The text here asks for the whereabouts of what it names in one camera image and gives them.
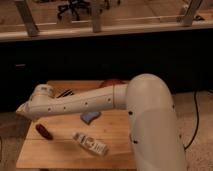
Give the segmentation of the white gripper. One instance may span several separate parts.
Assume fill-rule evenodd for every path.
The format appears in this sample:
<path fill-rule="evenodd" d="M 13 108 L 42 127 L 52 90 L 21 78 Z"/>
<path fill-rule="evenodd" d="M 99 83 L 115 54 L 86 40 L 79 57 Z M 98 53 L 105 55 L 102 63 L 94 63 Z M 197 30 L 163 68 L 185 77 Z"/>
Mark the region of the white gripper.
<path fill-rule="evenodd" d="M 26 101 L 16 110 L 16 114 L 23 115 L 31 120 L 37 120 L 39 118 L 38 108 L 41 103 L 38 101 Z"/>

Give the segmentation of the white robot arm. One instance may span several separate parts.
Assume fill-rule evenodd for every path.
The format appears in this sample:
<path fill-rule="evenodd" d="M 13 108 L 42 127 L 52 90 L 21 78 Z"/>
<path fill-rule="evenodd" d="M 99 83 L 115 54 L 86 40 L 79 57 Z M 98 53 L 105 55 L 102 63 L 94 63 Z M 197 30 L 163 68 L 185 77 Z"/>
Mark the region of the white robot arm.
<path fill-rule="evenodd" d="M 171 92 L 156 75 L 140 74 L 111 85 L 62 98 L 40 84 L 16 113 L 30 120 L 64 114 L 122 109 L 128 113 L 137 171 L 187 171 Z"/>

